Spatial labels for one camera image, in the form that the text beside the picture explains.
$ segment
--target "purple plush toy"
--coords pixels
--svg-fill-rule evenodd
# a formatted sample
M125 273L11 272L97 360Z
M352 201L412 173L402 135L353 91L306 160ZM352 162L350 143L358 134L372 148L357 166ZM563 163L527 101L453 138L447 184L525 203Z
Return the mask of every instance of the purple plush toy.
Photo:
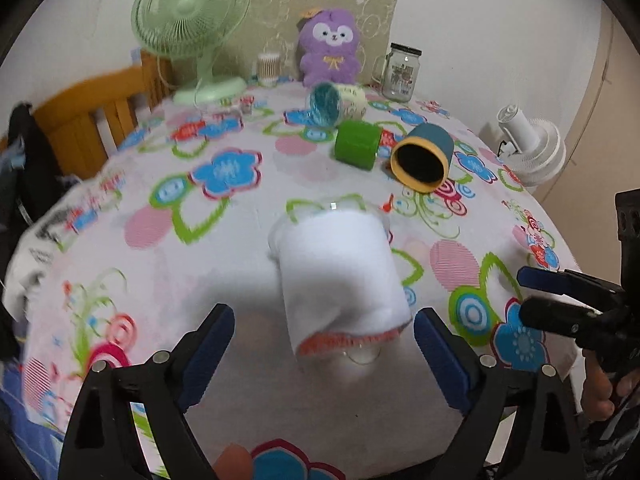
M318 12L300 32L299 42L306 52L300 62L304 86L325 81L354 84L361 70L356 58L359 41L360 33L348 10Z

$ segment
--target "blue gripper pad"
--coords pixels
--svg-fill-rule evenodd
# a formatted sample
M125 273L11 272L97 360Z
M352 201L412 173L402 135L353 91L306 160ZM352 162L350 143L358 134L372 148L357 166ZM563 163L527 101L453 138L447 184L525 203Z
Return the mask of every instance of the blue gripper pad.
M209 331L184 367L182 392L177 401L178 407L183 413L202 399L213 373L233 337L236 327L234 311L226 305L216 307L216 309L219 308L223 309L222 313L210 326ZM203 322L202 328L206 328L207 321L208 319Z
M562 296L567 294L571 286L568 279L562 272L551 272L545 269L535 269L533 267L522 267L516 276L520 286L542 290Z
M480 377L476 353L462 338L451 334L432 308L424 308L415 316L414 337L447 404L463 415L469 413L473 404L468 394Z

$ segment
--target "fan base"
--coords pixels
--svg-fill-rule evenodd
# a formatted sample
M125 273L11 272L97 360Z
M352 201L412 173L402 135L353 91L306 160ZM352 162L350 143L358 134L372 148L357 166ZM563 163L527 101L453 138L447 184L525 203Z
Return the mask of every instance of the fan base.
M174 95L174 103L184 106L201 105L239 96L245 90L246 82L241 77L216 76L210 81L202 82L197 92L193 85L180 88Z

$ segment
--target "glass jar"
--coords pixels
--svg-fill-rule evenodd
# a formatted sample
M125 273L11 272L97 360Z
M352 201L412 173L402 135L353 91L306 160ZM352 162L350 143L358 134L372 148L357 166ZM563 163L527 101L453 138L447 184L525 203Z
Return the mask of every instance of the glass jar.
M414 95L415 80L420 70L422 51L398 43L391 44L386 56L382 79L382 95L392 101L405 103Z

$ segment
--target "fan stand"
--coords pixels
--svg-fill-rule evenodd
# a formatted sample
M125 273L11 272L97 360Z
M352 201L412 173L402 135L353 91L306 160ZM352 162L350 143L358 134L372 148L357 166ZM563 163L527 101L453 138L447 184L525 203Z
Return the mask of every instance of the fan stand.
M193 106L239 96L246 90L246 82L238 76L213 75L215 49L207 49L197 63L198 82L178 89L174 95L177 105Z

